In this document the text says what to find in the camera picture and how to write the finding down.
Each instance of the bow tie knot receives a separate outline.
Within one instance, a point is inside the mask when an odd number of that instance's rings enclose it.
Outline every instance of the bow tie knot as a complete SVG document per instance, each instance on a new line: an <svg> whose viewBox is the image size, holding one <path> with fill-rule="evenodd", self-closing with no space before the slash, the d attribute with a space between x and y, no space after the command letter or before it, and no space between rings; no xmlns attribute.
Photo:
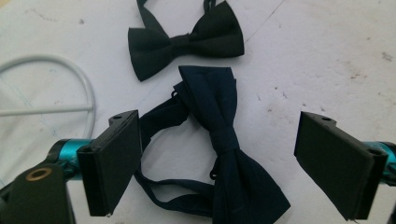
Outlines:
<svg viewBox="0 0 396 224"><path fill-rule="evenodd" d="M174 57L178 57L181 55L190 53L190 35L178 35L172 37L171 39L172 45L172 54Z"/></svg>
<svg viewBox="0 0 396 224"><path fill-rule="evenodd" d="M209 135L212 146L218 156L239 148L238 138L233 126L210 132Z"/></svg>

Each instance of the black bow tie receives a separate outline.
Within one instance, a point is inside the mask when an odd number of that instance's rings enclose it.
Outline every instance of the black bow tie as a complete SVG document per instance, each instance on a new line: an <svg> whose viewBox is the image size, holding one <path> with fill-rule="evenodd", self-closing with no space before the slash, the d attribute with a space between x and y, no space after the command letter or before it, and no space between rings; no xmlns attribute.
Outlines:
<svg viewBox="0 0 396 224"><path fill-rule="evenodd" d="M191 34L170 38L155 17L137 0L146 28L130 28L129 51L134 72L140 81L161 71L177 56L196 54L209 57L236 57L244 54L244 40L238 20L227 2L205 0L205 14Z"/></svg>

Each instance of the bow tie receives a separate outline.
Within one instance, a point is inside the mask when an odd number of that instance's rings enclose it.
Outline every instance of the bow tie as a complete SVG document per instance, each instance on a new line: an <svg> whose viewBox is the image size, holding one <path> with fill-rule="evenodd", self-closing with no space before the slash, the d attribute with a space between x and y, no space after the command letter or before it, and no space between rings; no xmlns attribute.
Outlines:
<svg viewBox="0 0 396 224"><path fill-rule="evenodd" d="M238 20L227 2L204 1L205 14L192 32L170 38L155 17L137 0L146 28L130 28L129 51L134 72L140 81L154 76L177 56L227 58L244 54L244 40Z"/></svg>
<svg viewBox="0 0 396 224"><path fill-rule="evenodd" d="M238 144L233 128L236 81L231 68L180 66L183 81L172 98L140 119L142 147L162 129L180 125L192 113L209 131L218 155L210 177L215 185L189 179L153 181L139 168L134 177L150 199L168 210L213 217L213 223L274 223L290 204L271 176ZM165 203L154 186L177 185L195 191Z"/></svg>

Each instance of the bow tie strap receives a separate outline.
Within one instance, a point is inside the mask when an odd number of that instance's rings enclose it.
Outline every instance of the bow tie strap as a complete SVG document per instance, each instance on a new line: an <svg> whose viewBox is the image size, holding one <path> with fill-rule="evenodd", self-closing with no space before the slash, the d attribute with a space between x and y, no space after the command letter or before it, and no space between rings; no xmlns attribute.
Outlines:
<svg viewBox="0 0 396 224"><path fill-rule="evenodd" d="M152 13L145 8L144 5L147 0L136 0L136 2L137 6L139 7L140 16L142 17L142 21L146 28L156 30L161 34L168 36L157 19L155 19L154 15L152 15Z"/></svg>
<svg viewBox="0 0 396 224"><path fill-rule="evenodd" d="M152 13L145 8L145 3L147 1L148 0L136 0L137 6L139 7L140 16L142 17L142 21L145 24L145 27L159 31L162 34L166 35L165 30L157 21L157 19L154 17L154 15L152 15ZM215 7L215 5L216 5L216 0L204 0L205 12Z"/></svg>
<svg viewBox="0 0 396 224"><path fill-rule="evenodd" d="M160 130L180 125L187 119L190 111L181 103L178 96L172 94L172 98L156 106L139 119L142 149L149 144L151 137ZM178 211L203 217L212 217L212 199L214 188L212 185L189 179L165 179L153 181L146 178L142 169L134 173L134 178L142 186L150 199L166 210ZM179 186L192 190L196 193L176 197L169 202L160 201L154 194L155 187Z"/></svg>

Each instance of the white table surface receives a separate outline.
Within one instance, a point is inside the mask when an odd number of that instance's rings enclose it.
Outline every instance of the white table surface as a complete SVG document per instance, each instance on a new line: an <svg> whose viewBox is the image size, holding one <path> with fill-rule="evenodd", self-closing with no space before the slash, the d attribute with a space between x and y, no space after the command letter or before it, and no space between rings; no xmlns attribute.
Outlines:
<svg viewBox="0 0 396 224"><path fill-rule="evenodd" d="M143 27L134 0L0 0L0 63L52 54L77 64L95 94L93 138L113 115L132 109L143 115L168 99L181 80L179 65L231 66L241 148L291 203L277 224L345 223L293 156L300 111L335 119L360 140L396 143L396 2L228 2L244 33L244 56L179 57L141 83L127 39L129 27ZM203 14L201 0L151 0L147 8L170 36L190 32ZM58 64L29 63L0 74L0 109L84 102L82 86ZM0 118L0 187L44 159L57 140L81 137L85 118L85 112ZM156 136L143 169L157 180L213 183L209 172L215 158L207 132L188 119ZM211 223L157 207L134 178L112 217L90 217L82 183L67 185L78 223ZM369 219L359 223L386 223L395 201L396 188L381 185Z"/></svg>

